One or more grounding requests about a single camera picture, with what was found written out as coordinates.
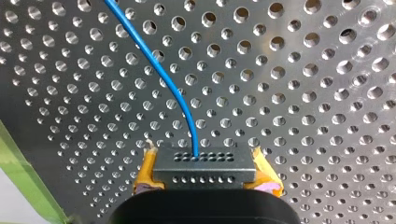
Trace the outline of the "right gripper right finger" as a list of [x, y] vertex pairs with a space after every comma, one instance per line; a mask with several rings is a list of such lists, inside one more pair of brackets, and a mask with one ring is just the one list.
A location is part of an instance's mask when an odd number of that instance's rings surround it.
[[246, 182], [244, 188], [267, 192], [277, 198], [281, 197], [284, 192], [284, 184], [265, 158], [260, 147], [255, 147], [252, 150], [252, 158], [256, 169], [255, 180]]

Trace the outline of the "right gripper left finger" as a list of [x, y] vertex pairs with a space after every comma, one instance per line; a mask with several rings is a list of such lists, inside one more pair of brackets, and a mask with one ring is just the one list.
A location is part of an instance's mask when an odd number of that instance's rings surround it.
[[146, 147], [144, 148], [143, 163], [133, 185], [134, 195], [148, 191], [164, 189], [163, 182], [156, 182], [153, 179], [153, 168], [155, 165], [158, 148], [150, 139], [147, 139], [146, 143]]

